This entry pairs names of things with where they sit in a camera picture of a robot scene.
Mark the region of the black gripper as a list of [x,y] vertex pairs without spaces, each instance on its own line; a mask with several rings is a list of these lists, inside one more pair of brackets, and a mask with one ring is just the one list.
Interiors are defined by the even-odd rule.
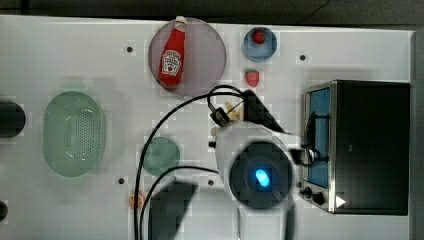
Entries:
[[242,97],[244,102],[244,121],[262,125],[275,132],[284,133],[283,128],[253,91],[244,91]]

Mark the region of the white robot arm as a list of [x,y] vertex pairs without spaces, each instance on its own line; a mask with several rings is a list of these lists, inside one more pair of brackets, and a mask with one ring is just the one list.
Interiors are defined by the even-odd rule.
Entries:
[[230,121],[208,105],[221,127],[210,144],[217,164],[213,172],[237,206],[239,240],[292,240],[297,173],[288,147],[277,136],[282,128],[254,92],[222,85],[204,98],[217,95],[235,96],[244,104],[241,121]]

